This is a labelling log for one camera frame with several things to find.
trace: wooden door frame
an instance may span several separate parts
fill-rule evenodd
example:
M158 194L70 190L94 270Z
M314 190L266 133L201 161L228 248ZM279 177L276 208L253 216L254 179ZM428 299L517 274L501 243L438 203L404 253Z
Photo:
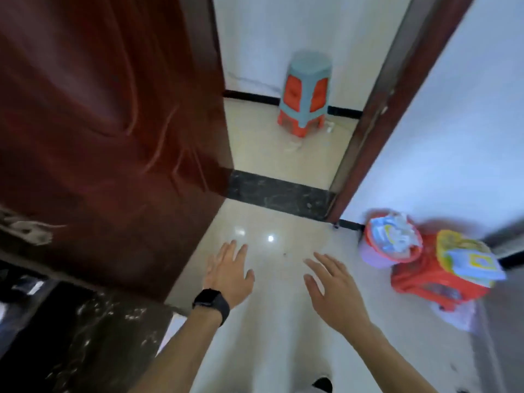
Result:
M337 223L473 0L411 0L338 167L326 221Z

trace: door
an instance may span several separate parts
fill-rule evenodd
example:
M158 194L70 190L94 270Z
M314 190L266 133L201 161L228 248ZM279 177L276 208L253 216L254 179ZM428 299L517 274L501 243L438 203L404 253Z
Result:
M1 0L0 203L43 260L163 300L233 167L211 0Z

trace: beige tile floor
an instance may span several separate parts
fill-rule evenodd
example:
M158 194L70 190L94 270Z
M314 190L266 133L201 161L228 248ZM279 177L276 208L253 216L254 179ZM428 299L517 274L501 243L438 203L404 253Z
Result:
M356 352L311 307L302 260L313 251L347 265L373 321L439 392L480 393L468 334L437 318L423 299L395 293L389 271L359 257L355 231L226 200L167 303L189 310L207 255L233 238L249 244L255 289L219 329L192 393L290 393L324 374L337 393L380 392Z
M331 133L311 130L300 140L277 124L276 106L225 99L224 107L235 169L319 189L329 189L358 122L328 116Z

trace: foot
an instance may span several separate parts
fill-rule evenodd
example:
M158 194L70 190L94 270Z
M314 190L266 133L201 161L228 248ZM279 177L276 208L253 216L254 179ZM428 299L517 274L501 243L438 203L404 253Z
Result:
M313 387L323 390L326 393L333 393L333 384L331 383L330 379L326 376L317 379L313 384Z

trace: watch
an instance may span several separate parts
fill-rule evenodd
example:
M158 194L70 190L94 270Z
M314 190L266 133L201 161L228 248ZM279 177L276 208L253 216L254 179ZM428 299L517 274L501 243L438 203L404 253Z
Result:
M205 308L216 309L222 315L222 324L226 321L227 316L229 316L230 307L226 299L222 296L220 291L212 290L207 288L202 290L193 301L193 309L195 306L203 306Z

